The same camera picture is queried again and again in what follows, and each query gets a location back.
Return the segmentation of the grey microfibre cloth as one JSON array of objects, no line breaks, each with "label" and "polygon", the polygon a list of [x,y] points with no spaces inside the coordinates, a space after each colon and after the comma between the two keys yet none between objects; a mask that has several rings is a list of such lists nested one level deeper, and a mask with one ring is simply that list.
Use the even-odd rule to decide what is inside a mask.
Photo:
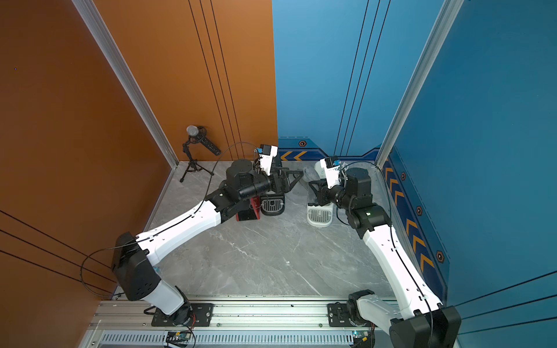
[{"label": "grey microfibre cloth", "polygon": [[310,183],[312,181],[319,181],[321,180],[320,174],[315,169],[314,166],[308,166],[303,169],[303,181],[306,183]]}]

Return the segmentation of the white coffee machine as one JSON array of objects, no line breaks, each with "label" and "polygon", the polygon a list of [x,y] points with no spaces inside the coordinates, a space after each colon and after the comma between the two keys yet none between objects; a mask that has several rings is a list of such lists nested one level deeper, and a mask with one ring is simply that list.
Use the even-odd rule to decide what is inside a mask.
[{"label": "white coffee machine", "polygon": [[332,203],[326,205],[317,205],[308,203],[307,205],[307,221],[311,226],[316,228],[326,228],[332,224],[334,215],[334,205]]}]

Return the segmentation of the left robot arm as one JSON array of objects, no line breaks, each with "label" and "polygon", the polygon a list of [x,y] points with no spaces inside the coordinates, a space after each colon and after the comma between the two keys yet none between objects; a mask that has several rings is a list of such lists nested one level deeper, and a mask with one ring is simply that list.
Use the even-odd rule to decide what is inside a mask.
[{"label": "left robot arm", "polygon": [[183,291],[162,280],[155,271],[158,263],[198,234],[250,208],[251,199],[269,192],[290,192],[303,175],[303,171],[276,166],[272,159],[238,159],[226,170],[219,187],[191,210],[137,236],[120,235],[112,271],[128,300],[148,302],[175,326],[188,324],[193,307]]}]

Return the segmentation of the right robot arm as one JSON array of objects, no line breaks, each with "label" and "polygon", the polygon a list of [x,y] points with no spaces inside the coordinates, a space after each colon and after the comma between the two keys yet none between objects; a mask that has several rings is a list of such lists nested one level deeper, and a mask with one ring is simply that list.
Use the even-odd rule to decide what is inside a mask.
[{"label": "right robot arm", "polygon": [[387,277],[397,307],[370,290],[352,293],[346,302],[350,322],[381,329],[394,347],[454,347],[461,326],[455,307],[447,307],[429,288],[400,244],[389,211],[375,203],[371,177],[363,168],[323,168],[310,182],[320,206],[334,204],[372,251]]}]

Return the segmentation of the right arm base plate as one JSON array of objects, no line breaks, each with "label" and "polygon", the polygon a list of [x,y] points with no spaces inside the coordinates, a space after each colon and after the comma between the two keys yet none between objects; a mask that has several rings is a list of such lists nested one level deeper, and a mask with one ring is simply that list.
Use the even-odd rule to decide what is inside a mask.
[{"label": "right arm base plate", "polygon": [[327,318],[329,326],[333,328],[371,328],[369,321],[357,319],[353,312],[348,309],[346,303],[334,302],[327,306]]}]

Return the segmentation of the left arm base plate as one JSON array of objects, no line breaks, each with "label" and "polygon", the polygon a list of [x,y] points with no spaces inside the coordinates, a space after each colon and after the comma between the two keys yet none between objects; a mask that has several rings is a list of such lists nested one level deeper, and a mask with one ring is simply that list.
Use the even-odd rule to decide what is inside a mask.
[{"label": "left arm base plate", "polygon": [[178,309],[170,316],[164,314],[157,308],[153,315],[151,326],[153,327],[208,327],[213,317],[214,304],[208,302],[189,303]]}]

